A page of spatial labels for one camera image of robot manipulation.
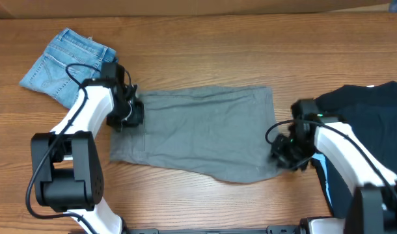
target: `brown wall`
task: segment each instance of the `brown wall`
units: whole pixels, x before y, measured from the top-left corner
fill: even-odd
[[[0,18],[324,12],[390,0],[0,0]]]

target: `black cloth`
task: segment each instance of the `black cloth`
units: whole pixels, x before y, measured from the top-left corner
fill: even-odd
[[[373,88],[345,85],[318,97],[316,104],[324,113],[345,117],[369,152],[397,174],[397,82]],[[345,218],[351,203],[349,188],[327,158],[326,165],[332,214]]]

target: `gray cloth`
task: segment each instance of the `gray cloth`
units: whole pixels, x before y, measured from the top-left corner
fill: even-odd
[[[144,124],[112,134],[112,161],[182,169],[239,183],[281,173],[268,160],[271,147],[264,138],[275,124],[270,88],[207,86],[145,92],[140,99]]]

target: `wooden tabletop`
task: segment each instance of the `wooden tabletop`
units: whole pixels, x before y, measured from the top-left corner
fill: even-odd
[[[397,81],[397,14],[0,20],[0,233],[79,229],[70,218],[37,220],[24,204],[30,139],[67,110],[18,83],[65,27],[115,49],[143,90],[271,86],[277,121],[299,98]],[[312,168],[241,185],[109,162],[111,131],[104,125],[96,138],[104,197],[130,228],[263,228],[329,215]],[[38,212],[52,212],[32,197]]]

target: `wood grain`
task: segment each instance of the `wood grain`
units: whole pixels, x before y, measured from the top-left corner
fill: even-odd
[[[397,81],[397,14],[304,14],[0,21],[0,233],[66,233],[71,219],[37,220],[24,205],[29,142],[66,109],[18,85],[63,28],[118,51],[143,90],[268,85],[277,120],[299,98],[344,84]],[[262,228],[329,215],[313,169],[250,185],[109,162],[111,129],[96,143],[105,198],[131,228]],[[50,213],[46,208],[36,210]]]

